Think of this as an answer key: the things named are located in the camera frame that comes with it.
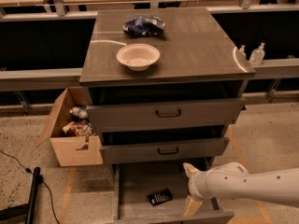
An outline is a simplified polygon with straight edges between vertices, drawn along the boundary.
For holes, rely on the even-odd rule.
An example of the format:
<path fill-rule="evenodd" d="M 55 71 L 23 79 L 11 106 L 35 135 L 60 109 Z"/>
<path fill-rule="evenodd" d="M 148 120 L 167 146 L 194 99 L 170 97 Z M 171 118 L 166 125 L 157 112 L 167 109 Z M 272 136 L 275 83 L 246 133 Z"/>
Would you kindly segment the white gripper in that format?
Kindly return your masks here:
<path fill-rule="evenodd" d="M 214 170 L 200 171 L 192 164 L 184 162 L 185 175 L 189 178 L 188 190 L 191 195 L 186 198 L 186 205 L 183 216 L 192 217 L 202 206 L 205 200 L 210 200 L 215 195 L 209 191 L 207 180 L 214 173 Z"/>

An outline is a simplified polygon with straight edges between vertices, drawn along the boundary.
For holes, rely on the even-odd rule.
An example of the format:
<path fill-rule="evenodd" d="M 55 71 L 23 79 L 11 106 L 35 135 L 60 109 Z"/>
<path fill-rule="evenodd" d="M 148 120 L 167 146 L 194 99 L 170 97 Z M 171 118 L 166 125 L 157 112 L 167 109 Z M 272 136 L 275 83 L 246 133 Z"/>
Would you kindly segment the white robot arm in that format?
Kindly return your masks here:
<path fill-rule="evenodd" d="M 189 195 L 185 217 L 191 217 L 203 201 L 216 199 L 251 199 L 299 207 L 299 169 L 250 174 L 238 162 L 230 162 L 200 171 L 190 163 L 183 168 L 188 177 Z"/>

